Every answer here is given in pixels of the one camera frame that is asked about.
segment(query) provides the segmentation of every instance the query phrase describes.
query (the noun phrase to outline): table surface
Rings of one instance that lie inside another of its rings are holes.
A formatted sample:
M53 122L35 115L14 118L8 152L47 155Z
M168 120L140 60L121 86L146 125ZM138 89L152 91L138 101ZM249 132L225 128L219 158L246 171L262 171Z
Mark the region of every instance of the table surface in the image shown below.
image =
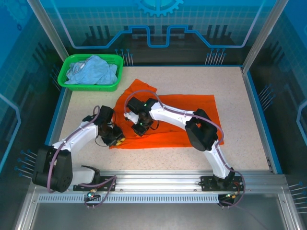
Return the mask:
M91 115L95 105L113 108L136 78L156 87L158 95L213 94L225 134L221 149L228 163L238 170L269 169L239 67L124 67L115 92L72 92L60 139ZM211 169L204 154L194 148L108 149L90 141L72 158L73 166L101 170Z

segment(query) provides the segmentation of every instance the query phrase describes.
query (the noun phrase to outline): blue cloth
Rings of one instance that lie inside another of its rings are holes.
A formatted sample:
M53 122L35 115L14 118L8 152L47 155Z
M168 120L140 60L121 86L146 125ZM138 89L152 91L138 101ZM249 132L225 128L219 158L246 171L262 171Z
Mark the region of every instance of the blue cloth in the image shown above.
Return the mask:
M65 84L110 85L117 81L117 65L109 65L100 57L93 55L86 61L70 64Z

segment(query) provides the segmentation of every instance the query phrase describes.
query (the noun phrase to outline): green plastic basket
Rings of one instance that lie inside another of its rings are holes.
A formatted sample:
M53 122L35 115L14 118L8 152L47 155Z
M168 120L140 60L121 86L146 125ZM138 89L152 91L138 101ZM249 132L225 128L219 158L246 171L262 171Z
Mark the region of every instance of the green plastic basket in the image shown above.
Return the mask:
M112 85L68 85L65 82L68 80L66 73L71 63L87 60L90 56L97 55L108 64L117 65L116 76L117 81ZM124 61L123 58L115 54L74 54L66 58L59 72L58 83L62 87L66 87L72 91L115 91L121 79L121 72L123 70Z

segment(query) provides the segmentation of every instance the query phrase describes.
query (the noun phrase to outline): glass panel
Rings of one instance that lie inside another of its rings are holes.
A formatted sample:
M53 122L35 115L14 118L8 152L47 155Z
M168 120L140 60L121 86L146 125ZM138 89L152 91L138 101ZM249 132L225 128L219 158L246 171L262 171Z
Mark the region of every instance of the glass panel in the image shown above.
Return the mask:
M306 10L306 2L299 0L288 2L250 68L288 183L295 185L303 181L305 186L307 184ZM295 193L303 191L299 185L292 189L297 188L301 189ZM306 206L305 200L301 201L303 204L300 206Z
M275 4L275 0L41 2L70 54L118 53L126 65L241 65Z
M35 161L26 160L21 150L35 152L45 142L59 98L56 78L62 62L26 1L0 1L1 5L0 229L4 230L14 228L30 184L31 170L23 165L32 169Z

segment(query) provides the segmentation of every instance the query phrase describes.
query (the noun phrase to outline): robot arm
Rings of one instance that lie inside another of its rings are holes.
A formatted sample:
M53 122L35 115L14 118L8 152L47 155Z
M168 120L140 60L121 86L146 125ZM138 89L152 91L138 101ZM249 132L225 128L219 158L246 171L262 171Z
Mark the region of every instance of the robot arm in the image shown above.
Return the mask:
M136 134L139 136L144 135L154 120L164 121L186 130L192 146L197 150L202 151L208 159L217 183L231 183L234 173L225 166L217 152L218 149L224 162L226 162L225 157L220 150L220 146L216 146L218 139L217 128L201 119L182 115L194 114L209 119L208 115L203 110L198 109L195 112L184 111L165 104L162 106L157 100L152 98L144 103L135 97L132 97L129 100L127 107L131 112L125 113L124 116L134 123L132 128ZM178 112L178 114L170 112L165 108Z
M44 187L47 186L52 158L60 146L65 143L60 148L54 164L50 188L58 192L64 192L70 185L98 184L100 182L99 170L89 166L73 167L72 158L88 142L97 138L97 136L100 136L108 146L121 143L124 135L118 126L111 123L113 112L113 109L102 106L97 119L85 127L95 116L89 115L85 117L69 140L66 141L67 138L65 138L52 146L42 147L37 153L32 177L33 183Z

